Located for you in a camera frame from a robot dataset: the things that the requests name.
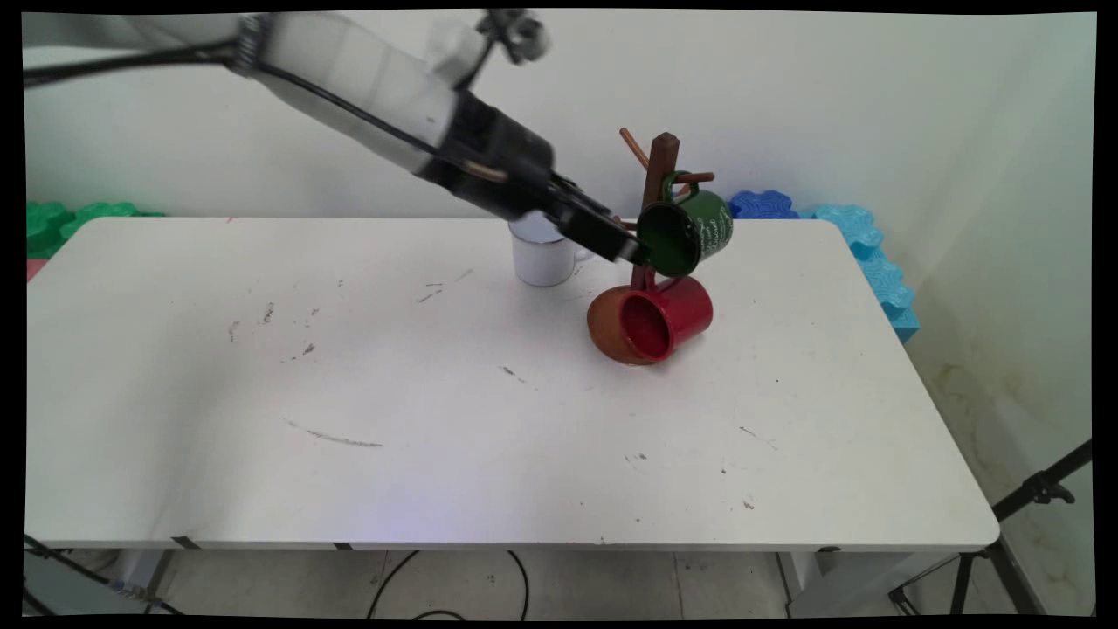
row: white wall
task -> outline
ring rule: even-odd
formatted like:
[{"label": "white wall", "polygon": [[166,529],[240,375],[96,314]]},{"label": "white wall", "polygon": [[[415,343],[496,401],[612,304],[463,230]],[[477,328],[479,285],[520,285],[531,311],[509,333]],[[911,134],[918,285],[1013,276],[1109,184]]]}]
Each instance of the white wall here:
[{"label": "white wall", "polygon": [[[907,247],[928,264],[909,355],[992,503],[1091,437],[1096,18],[1054,21]],[[1050,612],[1095,606],[1091,469],[1074,505],[1003,525]]]},{"label": "white wall", "polygon": [[[415,55],[434,16],[349,15]],[[558,169],[636,211],[641,169],[617,135],[664,130],[712,189],[776,188],[797,206],[861,202],[915,220],[992,115],[1043,16],[541,10],[553,48],[495,55],[483,99],[552,142]],[[75,55],[25,51],[25,64]],[[28,192],[130,199],[177,215],[481,216],[218,68],[122,72],[25,95]]]},{"label": "white wall", "polygon": [[[348,13],[415,55],[435,15],[480,17]],[[719,193],[864,204],[917,288],[925,330],[910,355],[989,498],[1089,436],[1093,15],[540,15],[548,56],[514,67],[495,55],[475,92],[551,141],[560,172],[633,216],[643,174],[617,130],[645,145],[667,130],[680,165],[713,170]],[[216,68],[26,92],[25,127],[29,199],[193,216],[483,215]],[[1073,508],[1031,508],[1007,535],[1045,603],[1083,612],[1089,476],[1071,485]]]}]

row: table leg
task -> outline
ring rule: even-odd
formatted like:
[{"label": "table leg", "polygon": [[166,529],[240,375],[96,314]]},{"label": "table leg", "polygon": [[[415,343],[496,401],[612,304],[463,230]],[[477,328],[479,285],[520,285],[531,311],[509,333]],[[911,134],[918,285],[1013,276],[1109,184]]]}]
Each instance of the table leg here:
[{"label": "table leg", "polygon": [[788,603],[788,616],[831,618],[853,613],[875,597],[887,600],[890,590],[946,556],[947,553],[849,553],[833,569],[806,582],[799,575],[787,574],[793,562],[783,562],[789,592],[794,583],[804,584],[803,591]]},{"label": "table leg", "polygon": [[167,553],[163,549],[123,549],[113,566],[113,578],[140,585],[152,597],[159,587],[160,568]]}]

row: red mug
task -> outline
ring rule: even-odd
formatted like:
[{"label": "red mug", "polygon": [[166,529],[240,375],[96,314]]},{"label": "red mug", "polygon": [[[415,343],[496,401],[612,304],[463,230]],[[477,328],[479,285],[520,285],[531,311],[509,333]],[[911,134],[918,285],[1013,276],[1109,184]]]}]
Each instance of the red mug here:
[{"label": "red mug", "polygon": [[633,351],[647,361],[665,361],[714,321],[714,305],[694,277],[672,277],[629,290],[618,308],[622,331]]}]

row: scuff mark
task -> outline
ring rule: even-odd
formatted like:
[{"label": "scuff mark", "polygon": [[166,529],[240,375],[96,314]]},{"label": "scuff mark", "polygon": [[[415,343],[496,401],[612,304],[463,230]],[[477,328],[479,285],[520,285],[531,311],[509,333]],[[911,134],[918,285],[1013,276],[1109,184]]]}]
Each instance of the scuff mark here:
[{"label": "scuff mark", "polygon": [[528,381],[525,381],[524,379],[518,377],[517,372],[513,372],[509,368],[505,368],[504,365],[501,365],[501,370],[503,370],[504,373],[509,374],[510,377],[512,377],[512,378],[517,379],[518,381],[520,381],[520,384],[528,384]]},{"label": "scuff mark", "polygon": [[[633,459],[631,459],[628,457],[628,455],[622,455],[622,456],[625,457],[625,463],[628,464],[637,474],[647,476],[648,473],[646,473],[646,471],[642,470],[641,468],[636,467],[636,461],[634,461]],[[643,457],[641,457],[639,455],[636,455],[636,456],[634,456],[634,458],[643,458]]]},{"label": "scuff mark", "polygon": [[751,430],[747,429],[746,427],[738,427],[738,428],[739,428],[740,430],[745,431],[745,432],[748,432],[748,433],[749,433],[749,436],[750,436],[750,437],[752,437],[754,439],[756,439],[757,441],[760,441],[760,442],[764,442],[764,444],[765,444],[765,446],[768,446],[768,447],[769,447],[769,448],[771,448],[771,449],[773,449],[774,451],[776,451],[776,452],[779,452],[779,451],[780,451],[780,449],[779,449],[779,448],[777,448],[776,446],[774,446],[774,445],[773,445],[773,442],[774,442],[774,441],[776,441],[775,439],[761,439],[761,438],[757,437],[757,433],[756,433],[756,432],[754,432],[754,431],[751,431]]},{"label": "scuff mark", "polygon": [[315,439],[325,439],[326,441],[333,441],[334,444],[342,444],[344,446],[357,446],[358,448],[380,448],[381,447],[380,444],[373,444],[371,441],[357,441],[354,439],[342,439],[340,437],[333,437],[333,436],[326,435],[324,432],[319,432],[319,431],[314,431],[314,430],[311,430],[311,429],[306,429],[306,428],[303,428],[303,427],[296,425],[295,422],[288,420],[287,418],[280,418],[280,419],[282,419],[284,421],[284,423],[286,423],[287,426],[290,426],[292,428],[297,428],[299,430],[305,432],[306,435],[310,435],[310,436],[314,437]]},{"label": "scuff mark", "polygon": [[942,368],[939,369],[939,373],[932,379],[936,383],[936,389],[947,393],[947,381],[951,379],[951,373],[961,370],[963,365],[956,365],[954,363],[945,363]]}]

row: white table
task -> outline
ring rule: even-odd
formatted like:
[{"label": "white table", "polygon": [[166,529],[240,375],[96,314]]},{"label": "white table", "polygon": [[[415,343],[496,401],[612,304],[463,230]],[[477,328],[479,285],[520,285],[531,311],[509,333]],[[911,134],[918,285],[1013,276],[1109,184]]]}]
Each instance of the white table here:
[{"label": "white table", "polygon": [[[997,537],[833,225],[737,221],[695,273],[713,325],[653,368],[586,332],[629,269],[529,286],[487,219],[89,222],[27,287],[25,528],[85,547],[837,546],[890,569]],[[813,588],[830,602],[807,608],[835,608]]]}]

